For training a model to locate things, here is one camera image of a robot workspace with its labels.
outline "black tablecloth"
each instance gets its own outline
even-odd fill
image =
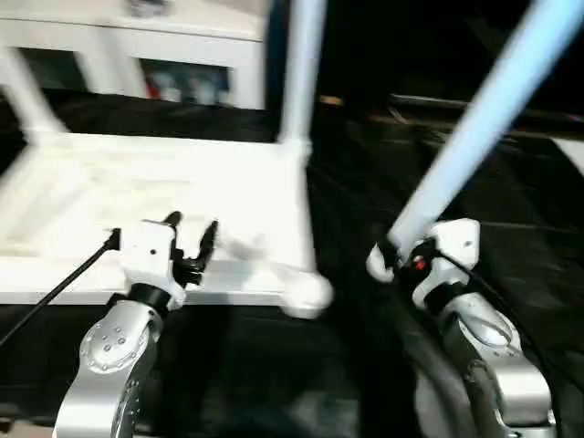
[[[88,94],[49,97],[74,132],[237,141],[273,141],[276,134],[261,111]],[[6,166],[23,142],[6,105],[0,120]],[[185,436],[225,418],[274,418],[281,408],[313,412],[305,426],[320,436],[354,436],[355,418],[361,436],[417,434],[411,358],[423,357],[426,344],[412,340],[436,343],[398,291],[366,275],[364,260],[443,139],[440,132],[364,124],[336,109],[318,110],[308,190],[318,269],[335,288],[333,305],[317,321],[273,308],[173,314],[147,388],[145,399],[152,402],[142,413],[156,432]],[[583,182],[551,141],[505,139],[444,214],[481,222],[478,269],[500,288],[546,356],[563,367],[554,367],[548,379],[565,437],[584,434],[584,394],[577,388],[584,387]],[[0,329],[22,311],[0,308]],[[7,346],[0,415],[54,421],[74,375],[79,339],[102,312],[48,308]]]

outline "white cabinet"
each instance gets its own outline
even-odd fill
[[[261,3],[171,0],[138,18],[125,0],[5,0],[0,32],[43,87],[261,109]]]

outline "black cable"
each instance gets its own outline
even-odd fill
[[[119,249],[120,245],[120,230],[113,231],[111,236],[103,245],[85,262],[83,262],[75,271],[73,271],[67,278],[61,281],[53,290],[46,294],[40,301],[38,301],[33,308],[31,308],[23,317],[16,322],[16,324],[8,330],[8,332],[0,339],[0,349],[10,340],[22,327],[24,327],[42,308],[46,307],[58,294],[63,292],[67,286],[73,283],[81,274],[87,271],[103,254],[110,249]]]
[[[437,256],[455,265],[457,268],[459,268],[461,271],[463,271],[465,274],[471,277],[471,279],[474,282],[478,283],[484,290],[484,292],[486,292],[486,294],[488,295],[486,297],[487,300],[491,301],[491,304],[493,304],[493,306],[495,307],[497,307],[498,305],[501,308],[502,312],[506,314],[509,319],[511,319],[511,322],[513,322],[516,325],[517,329],[525,337],[527,345],[531,348],[533,354],[536,356],[536,359],[539,362],[539,366],[544,375],[551,376],[550,370],[553,369],[555,372],[561,374],[564,378],[566,378],[572,385],[574,385],[574,387],[576,387],[578,390],[584,393],[584,386],[579,384],[574,378],[572,378],[565,371],[563,371],[562,368],[558,366],[552,359],[546,358],[544,356],[541,348],[536,344],[529,331],[521,323],[521,320],[519,319],[517,313],[513,310],[513,308],[511,308],[507,304],[506,300],[491,285],[488,284],[488,282],[484,278],[482,278],[476,272],[464,266],[455,258],[450,257],[449,255],[443,253],[442,251],[436,249],[435,253]],[[558,400],[554,395],[553,391],[551,393],[551,400],[552,409],[554,411],[554,416],[556,418],[556,424],[558,426],[558,436],[561,438],[564,434],[562,430],[562,421],[560,417]]]

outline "black surface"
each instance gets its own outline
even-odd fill
[[[51,102],[76,132],[240,141],[275,137],[259,111],[84,94],[54,94]],[[0,120],[7,120],[4,112],[0,109]],[[313,322],[268,308],[185,308],[172,314],[154,374],[159,379],[152,379],[147,398],[156,402],[145,412],[158,418],[158,430],[169,436],[209,431],[225,418],[261,419],[267,407],[276,415],[301,395],[315,393],[327,394],[316,409],[322,436],[341,436],[335,427],[350,430],[351,412],[360,415],[361,436],[380,436],[396,423],[416,435],[413,376],[404,350],[415,356],[416,346],[432,337],[411,323],[396,291],[369,279],[364,260],[380,230],[404,206],[443,135],[364,126],[330,110],[320,110],[316,121],[308,167],[310,210],[318,268],[333,284],[335,301]],[[13,132],[3,132],[14,141]],[[548,377],[561,404],[564,436],[570,438],[584,434],[584,397],[574,385],[584,385],[582,181],[552,142],[505,140],[444,214],[481,221],[480,271],[501,288],[546,355],[565,366]],[[23,311],[1,310],[0,329]],[[50,422],[73,377],[78,342],[101,311],[44,312],[4,351],[0,402]],[[420,348],[419,357],[426,351]],[[349,406],[345,414],[341,405]],[[326,427],[333,432],[327,434]]]

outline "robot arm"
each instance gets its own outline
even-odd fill
[[[58,412],[55,438],[129,438],[139,412],[140,385],[156,360],[169,311],[183,305],[187,283],[198,284],[213,251],[217,223],[195,259],[175,246],[179,214],[142,221],[120,233],[128,294],[115,296],[107,315],[83,337],[79,369]]]
[[[470,270],[478,261],[478,243],[477,221],[437,223],[397,271],[397,280],[443,334],[484,437],[555,437],[551,392],[524,355],[515,325],[445,258]]]

